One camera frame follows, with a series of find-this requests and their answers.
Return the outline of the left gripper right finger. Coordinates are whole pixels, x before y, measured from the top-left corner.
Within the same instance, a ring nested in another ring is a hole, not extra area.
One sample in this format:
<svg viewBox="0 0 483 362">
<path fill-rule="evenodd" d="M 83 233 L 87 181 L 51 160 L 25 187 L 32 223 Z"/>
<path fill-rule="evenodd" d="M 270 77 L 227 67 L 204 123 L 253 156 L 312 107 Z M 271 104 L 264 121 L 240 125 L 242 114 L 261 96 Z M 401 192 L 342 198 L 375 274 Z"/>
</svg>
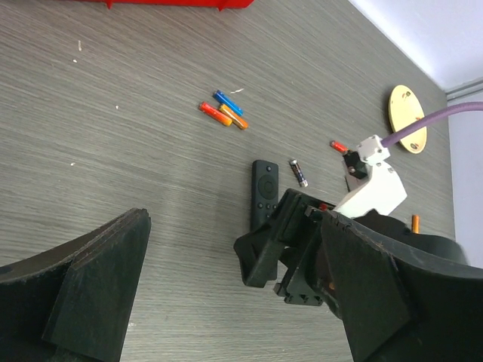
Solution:
<svg viewBox="0 0 483 362">
<path fill-rule="evenodd" d="M 355 361 L 480 361 L 482 270 L 328 211 L 321 238 Z"/>
</svg>

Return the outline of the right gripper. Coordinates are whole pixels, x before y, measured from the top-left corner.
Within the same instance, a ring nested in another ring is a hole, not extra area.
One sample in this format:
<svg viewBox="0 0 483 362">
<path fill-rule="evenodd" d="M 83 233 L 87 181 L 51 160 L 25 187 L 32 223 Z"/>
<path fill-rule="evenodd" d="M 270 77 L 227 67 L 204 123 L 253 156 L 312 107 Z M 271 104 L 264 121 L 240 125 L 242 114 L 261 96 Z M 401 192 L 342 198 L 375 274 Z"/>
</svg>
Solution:
<svg viewBox="0 0 483 362">
<path fill-rule="evenodd" d="M 379 234 L 426 253 L 459 264 L 468 263 L 463 248 L 456 241 L 438 235 L 417 234 L 402 221 L 381 215 L 376 210 L 370 210 L 354 220 Z M 285 303 L 303 306 L 321 306 L 326 303 L 334 306 L 334 298 L 328 292 L 327 280 L 320 278 L 316 270 L 321 244 L 321 235 L 315 233 L 282 251 L 279 260 L 287 267 L 287 271 L 273 290 Z"/>
</svg>

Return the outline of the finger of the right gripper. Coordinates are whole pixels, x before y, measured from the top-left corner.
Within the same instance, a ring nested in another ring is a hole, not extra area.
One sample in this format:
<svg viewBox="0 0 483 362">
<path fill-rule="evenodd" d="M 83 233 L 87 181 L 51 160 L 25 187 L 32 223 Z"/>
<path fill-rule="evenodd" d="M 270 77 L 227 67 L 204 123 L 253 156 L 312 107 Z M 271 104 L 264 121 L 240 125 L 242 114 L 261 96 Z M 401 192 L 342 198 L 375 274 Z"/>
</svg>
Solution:
<svg viewBox="0 0 483 362">
<path fill-rule="evenodd" d="M 263 288 L 277 278 L 279 262 L 293 266 L 308 247 L 324 206 L 322 200 L 288 189 L 261 225 L 234 243 L 243 283 Z"/>
</svg>

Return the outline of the black battery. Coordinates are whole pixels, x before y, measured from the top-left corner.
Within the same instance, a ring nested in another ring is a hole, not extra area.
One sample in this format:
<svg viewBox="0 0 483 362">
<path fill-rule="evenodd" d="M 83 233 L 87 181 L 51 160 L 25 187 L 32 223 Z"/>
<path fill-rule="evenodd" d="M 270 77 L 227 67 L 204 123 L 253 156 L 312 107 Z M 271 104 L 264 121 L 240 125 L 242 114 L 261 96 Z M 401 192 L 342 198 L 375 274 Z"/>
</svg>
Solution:
<svg viewBox="0 0 483 362">
<path fill-rule="evenodd" d="M 300 187 L 307 187 L 309 184 L 308 184 L 308 181 L 306 180 L 305 176 L 303 175 L 303 172 L 300 168 L 300 164 L 299 164 L 298 160 L 296 160 L 296 159 L 290 160 L 289 165 L 291 166 L 291 169 L 292 169 L 295 177 L 297 178 L 299 186 Z"/>
</svg>

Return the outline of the black remote control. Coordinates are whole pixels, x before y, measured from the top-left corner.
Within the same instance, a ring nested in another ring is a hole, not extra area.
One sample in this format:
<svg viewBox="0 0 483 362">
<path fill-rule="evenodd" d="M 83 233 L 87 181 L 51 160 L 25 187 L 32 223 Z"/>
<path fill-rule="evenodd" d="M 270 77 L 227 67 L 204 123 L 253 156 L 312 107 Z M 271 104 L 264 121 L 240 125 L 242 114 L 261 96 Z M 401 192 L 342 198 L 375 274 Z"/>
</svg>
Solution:
<svg viewBox="0 0 483 362">
<path fill-rule="evenodd" d="M 278 165 L 256 160 L 251 168 L 251 231 L 270 218 L 278 205 Z"/>
</svg>

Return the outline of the red battery cluster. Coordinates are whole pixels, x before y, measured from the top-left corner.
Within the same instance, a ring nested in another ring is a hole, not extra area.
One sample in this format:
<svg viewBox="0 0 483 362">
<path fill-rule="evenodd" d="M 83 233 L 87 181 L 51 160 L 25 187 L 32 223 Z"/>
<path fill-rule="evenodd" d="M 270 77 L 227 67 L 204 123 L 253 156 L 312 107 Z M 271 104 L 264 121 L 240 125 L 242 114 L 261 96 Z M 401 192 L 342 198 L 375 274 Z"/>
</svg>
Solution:
<svg viewBox="0 0 483 362">
<path fill-rule="evenodd" d="M 205 113 L 206 115 L 210 116 L 213 118 L 215 121 L 218 121 L 222 125 L 229 127 L 232 124 L 232 119 L 223 114 L 221 111 L 210 105 L 209 103 L 202 102 L 199 105 L 199 109 Z"/>
</svg>

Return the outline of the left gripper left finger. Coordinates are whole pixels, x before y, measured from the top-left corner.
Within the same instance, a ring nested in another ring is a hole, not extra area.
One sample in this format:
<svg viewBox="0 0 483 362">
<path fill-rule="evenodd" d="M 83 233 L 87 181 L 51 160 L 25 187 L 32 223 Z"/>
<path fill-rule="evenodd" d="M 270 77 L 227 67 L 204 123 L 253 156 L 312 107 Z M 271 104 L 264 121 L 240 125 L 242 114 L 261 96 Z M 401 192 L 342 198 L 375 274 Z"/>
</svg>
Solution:
<svg viewBox="0 0 483 362">
<path fill-rule="evenodd" d="M 60 246 L 1 267 L 3 361 L 118 361 L 151 219 L 131 209 Z"/>
</svg>

